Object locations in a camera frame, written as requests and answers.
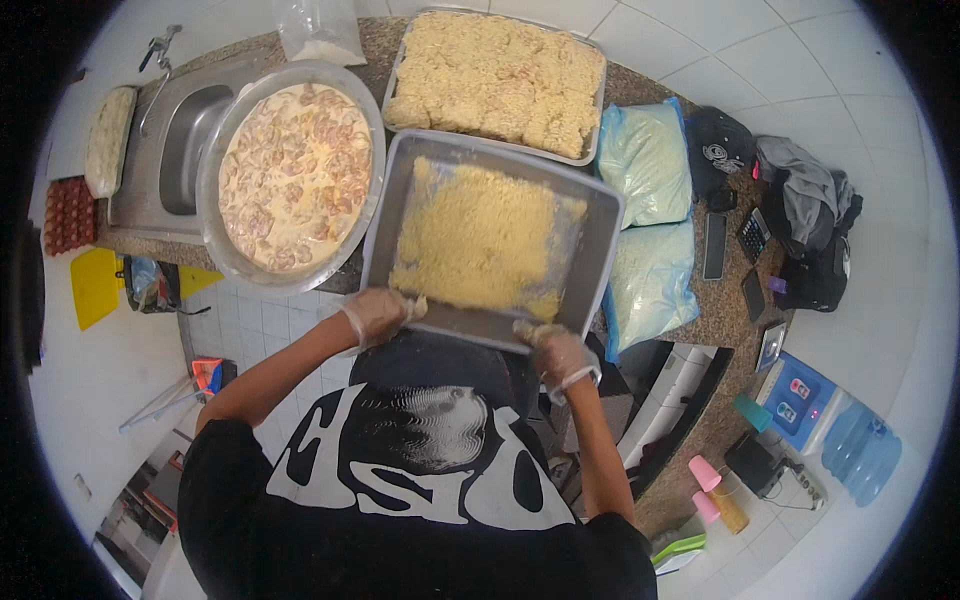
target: purple object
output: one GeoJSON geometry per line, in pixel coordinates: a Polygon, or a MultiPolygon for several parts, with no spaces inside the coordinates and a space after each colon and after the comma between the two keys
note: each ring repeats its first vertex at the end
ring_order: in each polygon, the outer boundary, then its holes
{"type": "Polygon", "coordinates": [[[767,279],[767,287],[778,294],[786,294],[786,279],[770,276],[767,279]]]}

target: kitchen counter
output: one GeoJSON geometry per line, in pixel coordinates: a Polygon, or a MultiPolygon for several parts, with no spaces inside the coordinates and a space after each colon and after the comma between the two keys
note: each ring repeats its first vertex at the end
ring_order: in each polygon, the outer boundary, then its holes
{"type": "MultiPolygon", "coordinates": [[[[405,17],[361,18],[359,25],[368,64],[350,67],[350,70],[363,80],[379,103],[386,91],[387,80],[393,68],[396,50],[406,28],[407,19],[405,17]]],[[[272,68],[285,61],[279,36],[273,32],[240,41],[198,57],[175,69],[174,76],[256,49],[267,51],[265,68],[272,68]]],[[[149,101],[156,90],[156,85],[156,82],[145,85],[141,89],[138,103],[149,101]]],[[[607,84],[604,91],[605,104],[616,103],[620,106],[653,104],[672,95],[676,94],[626,67],[615,63],[608,65],[607,84]]],[[[695,109],[695,106],[685,98],[680,98],[680,101],[684,115],[688,115],[695,109]]],[[[388,145],[391,138],[388,132],[388,145]]],[[[748,423],[732,408],[733,398],[756,383],[753,370],[762,328],[786,318],[772,308],[772,298],[769,290],[766,289],[764,293],[767,296],[768,308],[763,316],[757,324],[751,324],[747,317],[740,282],[749,272],[750,265],[739,248],[734,232],[743,222],[746,214],[758,203],[760,190],[759,184],[745,175],[732,178],[731,185],[737,191],[739,208],[728,215],[727,260],[724,277],[720,281],[703,281],[701,277],[705,210],[698,205],[693,215],[697,258],[690,287],[700,304],[701,315],[692,323],[664,334],[661,339],[733,348],[734,353],[725,375],[702,415],[660,475],[636,503],[637,527],[648,536],[654,536],[663,529],[674,526],[693,515],[694,507],[690,496],[695,491],[696,482],[686,468],[686,462],[690,457],[703,454],[712,464],[720,466],[723,464],[724,451],[747,430],[748,423]]],[[[99,202],[98,206],[98,233],[97,245],[117,252],[149,256],[202,269],[216,269],[203,246],[146,239],[109,231],[105,202],[99,202]]],[[[771,248],[764,251],[757,265],[761,283],[765,284],[769,275],[779,271],[782,260],[783,254],[779,245],[773,244],[771,248]]],[[[360,283],[361,269],[361,249],[358,248],[340,272],[319,289],[341,294],[356,291],[360,283]]]]}

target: power strip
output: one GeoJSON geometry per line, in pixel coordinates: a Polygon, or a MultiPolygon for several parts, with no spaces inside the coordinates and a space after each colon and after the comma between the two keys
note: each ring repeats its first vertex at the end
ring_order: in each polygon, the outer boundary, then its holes
{"type": "Polygon", "coordinates": [[[806,492],[806,497],[813,503],[813,510],[819,511],[827,506],[827,489],[813,476],[809,469],[805,468],[796,474],[797,483],[806,492]]]}

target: large metal bowl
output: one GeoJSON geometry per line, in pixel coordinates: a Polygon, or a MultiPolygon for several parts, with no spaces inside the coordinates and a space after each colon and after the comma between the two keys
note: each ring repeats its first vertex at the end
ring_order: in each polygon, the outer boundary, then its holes
{"type": "Polygon", "coordinates": [[[386,140],[380,109],[360,79],[345,68],[325,60],[297,60],[269,71],[244,87],[224,110],[206,139],[197,172],[197,216],[203,227],[204,243],[210,258],[227,279],[263,295],[293,296],[313,289],[332,276],[356,249],[376,211],[383,187],[386,164],[386,140]],[[270,273],[251,262],[233,246],[220,214],[220,163],[227,153],[233,134],[256,103],[296,84],[329,85],[347,95],[363,112],[370,126],[372,168],[367,198],[360,206],[353,229],[327,260],[310,268],[290,273],[270,273]]]}

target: hand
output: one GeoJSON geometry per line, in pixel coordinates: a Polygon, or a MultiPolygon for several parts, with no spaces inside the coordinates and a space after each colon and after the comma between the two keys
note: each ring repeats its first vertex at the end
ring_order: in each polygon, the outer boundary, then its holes
{"type": "Polygon", "coordinates": [[[351,298],[343,308],[356,334],[361,350],[383,344],[399,329],[426,314],[426,298],[404,298],[397,290],[367,288],[351,298]]]}
{"type": "Polygon", "coordinates": [[[563,325],[534,326],[514,321],[514,334],[534,349],[534,367],[550,399],[562,403],[563,392],[588,375],[600,382],[596,354],[563,325]]]}

